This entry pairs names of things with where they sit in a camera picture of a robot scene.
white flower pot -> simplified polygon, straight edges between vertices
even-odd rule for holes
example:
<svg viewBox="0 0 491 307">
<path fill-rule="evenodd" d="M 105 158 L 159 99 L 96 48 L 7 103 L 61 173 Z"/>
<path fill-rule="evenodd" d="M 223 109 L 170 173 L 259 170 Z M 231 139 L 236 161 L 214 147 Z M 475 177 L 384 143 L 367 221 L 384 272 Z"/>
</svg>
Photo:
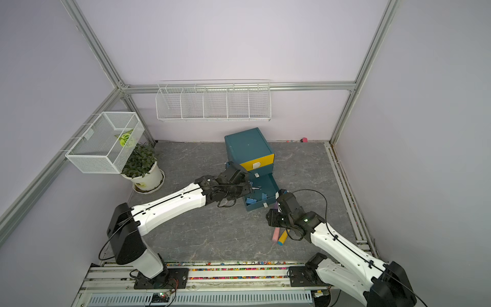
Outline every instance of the white flower pot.
<svg viewBox="0 0 491 307">
<path fill-rule="evenodd" d="M 148 174 L 144 177 L 139 176 L 131 178 L 125 174 L 121 174 L 124 178 L 133 182 L 133 190 L 141 194 L 150 194 L 158 190 L 163 184 L 165 175 L 164 172 L 157 166 L 155 162 Z"/>
</svg>

metal rail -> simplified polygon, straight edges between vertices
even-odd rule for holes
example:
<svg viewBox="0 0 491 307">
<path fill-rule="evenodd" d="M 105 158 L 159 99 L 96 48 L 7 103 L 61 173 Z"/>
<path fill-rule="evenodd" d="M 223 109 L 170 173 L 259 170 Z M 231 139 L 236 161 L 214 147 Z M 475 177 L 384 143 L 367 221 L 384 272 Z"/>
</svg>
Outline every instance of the metal rail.
<svg viewBox="0 0 491 307">
<path fill-rule="evenodd" d="M 103 111 L 109 111 L 119 99 L 119 90 L 114 89 L 108 97 L 100 104 L 84 124 L 73 134 L 64 144 L 60 151 L 51 159 L 37 177 L 28 185 L 15 202 L 0 217 L 0 247 L 7 240 L 8 236 L 14 231 L 15 227 L 26 216 L 33 205 L 38 201 L 44 191 L 54 181 L 56 176 L 68 164 L 65 153 L 70 149 L 75 141 L 85 132 L 87 124 L 92 123 L 97 115 Z"/>
<path fill-rule="evenodd" d="M 87 41 L 87 44 L 94 53 L 95 57 L 100 63 L 106 76 L 111 81 L 112 85 L 120 90 L 120 93 L 122 94 L 120 98 L 125 104 L 128 111 L 135 112 L 140 118 L 140 121 L 145 128 L 144 134 L 147 138 L 147 141 L 152 145 L 155 145 L 155 140 L 148 130 L 148 126 L 143 120 L 143 117 L 141 117 L 141 114 L 138 111 L 138 108 L 136 107 L 134 101 L 131 99 L 131 96 L 125 95 L 121 90 L 125 87 L 124 82 L 121 80 L 121 77 L 119 76 L 114 65 L 109 59 L 109 56 L 106 54 L 106 51 L 101 45 L 101 42 L 99 42 L 97 36 L 94 34 L 94 31 L 90 27 L 87 19 L 85 19 L 85 16 L 82 14 L 82 11 L 80 10 L 77 2 L 75 0 L 61 0 L 61 3 L 63 3 L 68 14 L 70 14 L 70 17 L 72 17 L 73 21 L 75 22 L 77 29 L 80 31 L 80 33 L 82 33 L 83 37 Z"/>
<path fill-rule="evenodd" d="M 351 110 L 355 105 L 356 99 L 360 94 L 360 90 L 363 87 L 363 84 L 365 83 L 368 73 L 370 72 L 370 68 L 372 67 L 372 64 L 377 56 L 377 53 L 379 52 L 380 46 L 382 45 L 385 35 L 387 34 L 387 31 L 390 27 L 392 19 L 394 18 L 395 12 L 400 4 L 401 4 L 401 0 L 389 0 L 387 7 L 385 8 L 385 11 L 382 15 L 382 19 L 380 20 L 379 26 L 377 28 L 377 31 L 375 32 L 372 43 L 370 44 L 370 48 L 368 49 L 367 55 L 363 60 L 360 71 L 356 76 L 355 79 L 356 86 L 348 96 L 348 100 L 343 108 L 343 111 L 341 112 L 341 115 L 339 116 L 339 119 L 336 123 L 336 127 L 332 132 L 332 136 L 329 142 L 333 146 L 336 145 L 339 136 L 343 131 L 344 125 L 346 124 L 346 120 L 350 116 Z"/>
<path fill-rule="evenodd" d="M 169 87 L 194 87 L 193 83 L 182 83 L 169 85 Z M 251 87 L 251 86 L 269 86 L 271 91 L 285 90 L 353 90 L 356 86 L 354 81 L 333 81 L 333 82 L 280 82 L 280 83 L 219 83 L 219 84 L 199 84 L 199 87 L 228 87 L 234 86 Z M 159 91 L 157 84 L 147 85 L 127 85 L 122 88 L 125 94 L 156 94 Z"/>
</svg>

yellow drawer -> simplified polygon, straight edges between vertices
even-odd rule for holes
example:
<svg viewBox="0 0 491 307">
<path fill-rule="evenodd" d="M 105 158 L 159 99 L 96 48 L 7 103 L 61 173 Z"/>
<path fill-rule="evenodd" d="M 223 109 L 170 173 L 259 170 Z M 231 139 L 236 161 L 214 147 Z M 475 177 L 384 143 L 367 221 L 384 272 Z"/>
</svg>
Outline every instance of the yellow drawer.
<svg viewBox="0 0 491 307">
<path fill-rule="evenodd" d="M 258 159 L 254 159 L 254 160 L 251 160 L 251 161 L 247 161 L 247 162 L 241 163 L 241 165 L 247 171 L 251 171 L 253 169 L 264 167 L 266 165 L 272 164 L 273 161 L 274 161 L 274 154 L 271 154 L 271 155 L 266 156 L 266 157 L 262 157 L 262 158 L 258 158 Z"/>
</svg>

pink chalk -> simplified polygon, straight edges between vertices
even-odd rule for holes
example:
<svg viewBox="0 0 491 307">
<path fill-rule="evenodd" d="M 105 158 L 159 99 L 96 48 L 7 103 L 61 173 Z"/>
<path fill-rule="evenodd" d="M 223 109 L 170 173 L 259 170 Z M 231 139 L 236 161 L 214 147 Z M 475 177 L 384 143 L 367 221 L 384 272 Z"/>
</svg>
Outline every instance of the pink chalk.
<svg viewBox="0 0 491 307">
<path fill-rule="evenodd" d="M 273 233 L 272 241 L 273 242 L 278 242 L 278 238 L 279 238 L 279 227 L 275 227 L 274 228 L 274 233 Z"/>
</svg>

black mounting plate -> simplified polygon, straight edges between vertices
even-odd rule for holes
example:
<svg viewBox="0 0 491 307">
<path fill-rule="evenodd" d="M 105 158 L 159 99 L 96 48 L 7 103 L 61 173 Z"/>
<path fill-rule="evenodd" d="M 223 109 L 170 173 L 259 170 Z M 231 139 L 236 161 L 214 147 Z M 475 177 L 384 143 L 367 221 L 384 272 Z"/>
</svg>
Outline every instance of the black mounting plate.
<svg viewBox="0 0 491 307">
<path fill-rule="evenodd" d="M 169 278 L 174 278 L 179 282 L 177 286 L 178 289 L 185 289 L 186 283 L 188 282 L 188 272 L 187 268 L 179 268 L 179 269 L 168 269 L 169 270 Z M 140 289 L 173 289 L 175 288 L 175 283 L 173 280 L 170 280 L 169 284 L 163 285 L 161 282 L 151 283 L 148 279 L 143 276 L 142 273 L 138 272 L 138 276 L 135 281 L 135 290 Z"/>
<path fill-rule="evenodd" d="M 330 284 L 320 280 L 312 283 L 305 277 L 305 271 L 308 268 L 305 266 L 289 267 L 288 277 L 290 277 L 290 287 L 329 287 Z"/>
</svg>

